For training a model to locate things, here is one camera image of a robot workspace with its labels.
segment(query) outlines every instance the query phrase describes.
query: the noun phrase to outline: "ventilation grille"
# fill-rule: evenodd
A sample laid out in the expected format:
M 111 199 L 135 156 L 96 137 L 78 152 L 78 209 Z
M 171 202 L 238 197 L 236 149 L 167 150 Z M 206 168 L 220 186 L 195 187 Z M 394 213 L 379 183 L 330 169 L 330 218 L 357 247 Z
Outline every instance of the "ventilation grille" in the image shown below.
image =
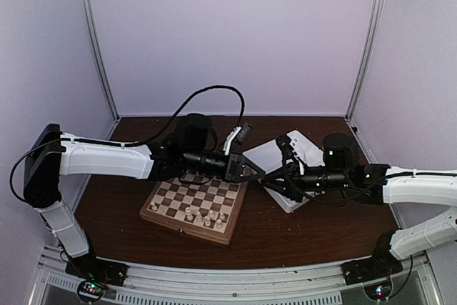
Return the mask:
M 139 296 L 137 294 L 122 294 L 117 293 L 116 303 L 125 305 L 210 305 L 210 304 L 224 304 L 225 302 L 202 303 L 202 302 L 182 302 L 170 300 L 158 300 L 148 296 Z M 279 301 L 273 303 L 261 303 L 258 301 L 231 301 L 230 304 L 255 304 L 255 305 L 342 305 L 341 295 L 339 292 L 327 294 L 324 296 L 307 296 L 302 299 L 294 299 L 293 301 Z
M 74 281 L 53 274 L 49 276 L 48 284 L 60 287 L 61 289 L 67 289 L 69 291 L 75 291 L 78 286 Z

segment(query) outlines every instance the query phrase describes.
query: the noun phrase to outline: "wooden table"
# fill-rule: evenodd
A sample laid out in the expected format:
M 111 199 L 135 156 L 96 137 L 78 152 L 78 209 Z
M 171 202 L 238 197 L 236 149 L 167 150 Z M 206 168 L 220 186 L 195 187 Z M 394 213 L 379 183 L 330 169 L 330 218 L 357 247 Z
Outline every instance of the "wooden table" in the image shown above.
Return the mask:
M 223 141 L 234 117 L 212 117 Z M 145 139 L 166 118 L 125 118 L 113 140 Z M 298 129 L 314 144 L 333 132 L 351 134 L 342 118 L 246 117 L 254 130 L 243 150 Z M 303 266 L 370 255 L 380 234 L 397 228 L 388 206 L 348 203 L 330 207 L 307 203 L 286 214 L 257 181 L 248 185 L 231 244 L 179 236 L 143 220 L 139 212 L 154 183 L 120 176 L 92 176 L 76 212 L 99 256 L 158 266 L 252 269 Z M 337 193 L 319 196 L 336 199 Z

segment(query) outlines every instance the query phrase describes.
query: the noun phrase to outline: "wooden chessboard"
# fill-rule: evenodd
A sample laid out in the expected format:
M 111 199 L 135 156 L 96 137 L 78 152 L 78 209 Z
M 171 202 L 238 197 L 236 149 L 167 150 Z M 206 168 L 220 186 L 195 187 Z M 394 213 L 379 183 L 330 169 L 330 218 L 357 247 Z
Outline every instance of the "wooden chessboard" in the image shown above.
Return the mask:
M 199 183 L 205 178 L 185 174 L 181 180 Z M 211 179 L 204 185 L 183 184 L 178 178 L 161 181 L 156 184 L 143 205 L 140 216 L 147 221 L 177 230 L 181 234 L 230 244 L 246 187 L 246 182 L 231 184 L 217 179 Z M 188 207 L 192 213 L 191 220 L 186 215 Z M 211 219 L 209 226 L 206 226 L 204 221 L 197 220 L 196 215 L 199 211 L 202 217 L 208 216 L 210 210 L 215 217 Z M 221 219 L 222 223 L 217 224 L 217 219 Z

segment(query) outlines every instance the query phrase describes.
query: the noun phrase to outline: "white wall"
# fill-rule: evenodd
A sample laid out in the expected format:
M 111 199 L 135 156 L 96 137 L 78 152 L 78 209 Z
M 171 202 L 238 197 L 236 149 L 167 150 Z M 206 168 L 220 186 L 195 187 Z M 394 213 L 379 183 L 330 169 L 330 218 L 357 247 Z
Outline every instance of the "white wall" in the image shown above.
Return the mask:
M 24 304 L 50 235 L 39 215 L 11 195 L 11 166 L 50 122 L 90 137 L 107 135 L 112 122 L 81 1 L 0 0 L 0 7 L 0 299 Z M 61 185 L 70 204 L 80 183 L 74 177 Z
M 355 122 L 379 162 L 457 169 L 457 0 L 386 0 Z M 401 204 L 415 225 L 442 206 Z M 454 304 L 457 244 L 430 251 Z
M 194 90 L 237 86 L 249 114 L 343 115 L 372 0 L 92 0 L 123 115 L 171 114 Z M 235 114 L 214 91 L 191 111 Z

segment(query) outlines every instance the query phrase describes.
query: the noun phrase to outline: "light chessboard square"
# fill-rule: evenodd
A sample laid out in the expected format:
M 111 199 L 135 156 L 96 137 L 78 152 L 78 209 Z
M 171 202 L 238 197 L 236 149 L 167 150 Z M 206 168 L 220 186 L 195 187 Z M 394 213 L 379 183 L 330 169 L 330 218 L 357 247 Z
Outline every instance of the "light chessboard square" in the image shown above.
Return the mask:
M 151 195 L 140 211 L 141 218 L 155 224 L 201 239 L 230 244 L 238 215 L 243 204 L 247 183 L 232 184 L 195 174 L 157 182 Z M 188 182 L 203 185 L 187 184 Z M 186 209 L 191 209 L 191 216 Z M 210 216 L 209 225 L 197 219 Z

